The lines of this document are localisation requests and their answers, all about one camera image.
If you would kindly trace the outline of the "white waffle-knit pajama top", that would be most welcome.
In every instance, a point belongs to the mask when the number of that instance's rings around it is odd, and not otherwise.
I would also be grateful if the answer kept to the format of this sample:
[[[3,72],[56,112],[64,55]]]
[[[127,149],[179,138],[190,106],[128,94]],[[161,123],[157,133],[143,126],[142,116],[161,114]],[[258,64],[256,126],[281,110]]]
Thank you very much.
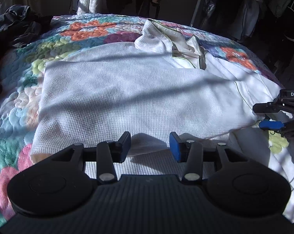
[[[258,128],[252,107],[272,101],[280,85],[250,65],[217,58],[197,37],[155,21],[134,42],[115,42],[46,65],[32,162],[82,143],[94,147],[130,132],[118,174],[165,174],[177,168],[169,135],[225,142],[291,184],[285,215],[294,221],[294,139]]]

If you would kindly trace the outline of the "dark blue clothes pile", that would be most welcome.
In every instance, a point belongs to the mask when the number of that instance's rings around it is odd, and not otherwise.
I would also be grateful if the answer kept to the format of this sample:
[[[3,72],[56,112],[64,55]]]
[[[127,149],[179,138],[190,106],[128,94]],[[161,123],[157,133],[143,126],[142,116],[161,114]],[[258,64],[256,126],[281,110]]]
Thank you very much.
[[[13,5],[0,15],[0,48],[22,48],[50,30],[51,15],[27,5]]]

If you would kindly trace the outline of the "floral quilted bedspread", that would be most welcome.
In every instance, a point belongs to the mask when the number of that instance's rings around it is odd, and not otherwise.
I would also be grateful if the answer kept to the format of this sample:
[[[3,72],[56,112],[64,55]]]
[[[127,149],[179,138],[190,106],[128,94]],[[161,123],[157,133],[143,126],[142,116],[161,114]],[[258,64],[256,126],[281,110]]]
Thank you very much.
[[[134,42],[144,23],[152,19],[131,16],[83,14],[52,20],[53,28],[23,48],[9,51],[0,61],[0,227],[14,216],[7,195],[9,181],[31,167],[34,135],[38,127],[39,103],[46,65],[104,44]],[[280,83],[262,61],[238,43],[205,31],[166,21],[155,21],[181,33],[197,37],[199,45],[213,56],[257,68]]]

